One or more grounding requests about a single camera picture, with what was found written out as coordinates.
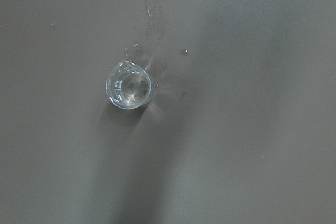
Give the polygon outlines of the small clear glass cup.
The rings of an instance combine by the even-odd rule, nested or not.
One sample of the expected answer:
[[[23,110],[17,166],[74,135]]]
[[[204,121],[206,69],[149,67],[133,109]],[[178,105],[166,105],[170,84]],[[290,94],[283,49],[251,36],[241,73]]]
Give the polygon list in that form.
[[[154,96],[151,76],[142,67],[127,60],[111,70],[105,90],[110,102],[124,110],[146,106]]]

